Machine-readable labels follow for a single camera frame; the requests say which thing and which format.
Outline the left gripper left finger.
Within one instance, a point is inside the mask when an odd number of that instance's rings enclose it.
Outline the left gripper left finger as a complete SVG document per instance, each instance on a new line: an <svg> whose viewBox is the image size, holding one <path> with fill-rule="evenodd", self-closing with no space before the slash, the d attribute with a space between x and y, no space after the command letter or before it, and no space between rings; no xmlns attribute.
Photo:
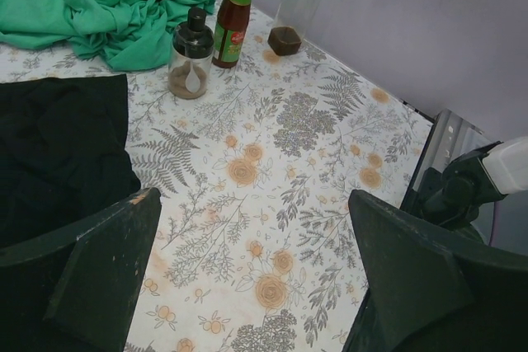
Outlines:
<svg viewBox="0 0 528 352"><path fill-rule="evenodd" d="M1 250L3 351L122 351L162 209L141 190Z"/></svg>

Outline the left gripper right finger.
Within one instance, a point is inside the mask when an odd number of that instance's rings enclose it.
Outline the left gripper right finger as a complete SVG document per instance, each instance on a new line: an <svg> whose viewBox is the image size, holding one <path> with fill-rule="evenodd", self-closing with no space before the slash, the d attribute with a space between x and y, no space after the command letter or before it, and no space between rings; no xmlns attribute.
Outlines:
<svg viewBox="0 0 528 352"><path fill-rule="evenodd" d="M524 351L527 259L363 190L349 198L368 289L347 351Z"/></svg>

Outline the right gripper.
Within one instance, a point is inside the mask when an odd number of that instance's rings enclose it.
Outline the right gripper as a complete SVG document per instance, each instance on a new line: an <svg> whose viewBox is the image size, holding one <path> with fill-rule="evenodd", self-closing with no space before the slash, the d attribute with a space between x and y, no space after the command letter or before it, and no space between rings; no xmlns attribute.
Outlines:
<svg viewBox="0 0 528 352"><path fill-rule="evenodd" d="M426 169L417 192L416 217L442 228L460 228L478 217L480 206L500 201L502 194L483 166L497 145L457 157L444 171Z"/></svg>

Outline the tall gold spout bottle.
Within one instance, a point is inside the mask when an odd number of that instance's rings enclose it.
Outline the tall gold spout bottle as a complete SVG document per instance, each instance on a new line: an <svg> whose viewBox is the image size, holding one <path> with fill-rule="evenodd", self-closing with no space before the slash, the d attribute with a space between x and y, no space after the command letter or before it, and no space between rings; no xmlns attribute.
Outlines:
<svg viewBox="0 0 528 352"><path fill-rule="evenodd" d="M278 56L297 54L321 0L281 0L268 44Z"/></svg>

